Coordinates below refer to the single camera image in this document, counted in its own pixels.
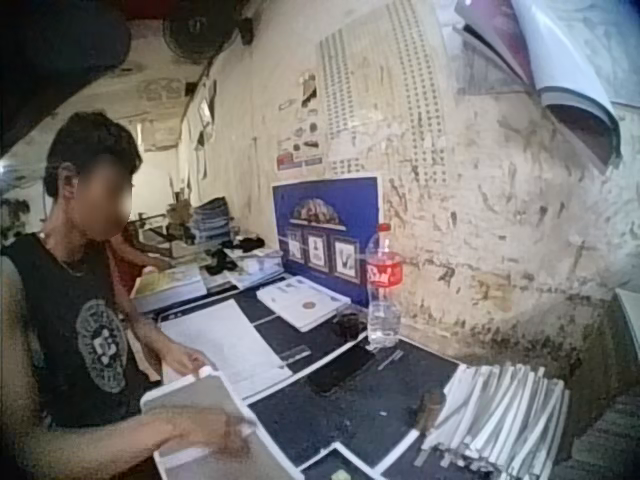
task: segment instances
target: bottle label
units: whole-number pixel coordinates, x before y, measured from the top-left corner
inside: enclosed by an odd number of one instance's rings
[[[390,288],[402,283],[402,263],[387,265],[367,263],[367,278],[374,287]]]

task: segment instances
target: graphic print on shirt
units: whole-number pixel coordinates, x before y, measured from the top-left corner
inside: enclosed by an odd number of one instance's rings
[[[93,381],[105,392],[121,391],[126,383],[127,341],[116,314],[104,300],[90,300],[80,310],[76,330]]]

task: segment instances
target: blue sign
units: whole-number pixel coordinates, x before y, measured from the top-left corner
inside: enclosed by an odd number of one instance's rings
[[[277,185],[273,200],[285,270],[366,307],[364,253],[378,225],[378,178]]]

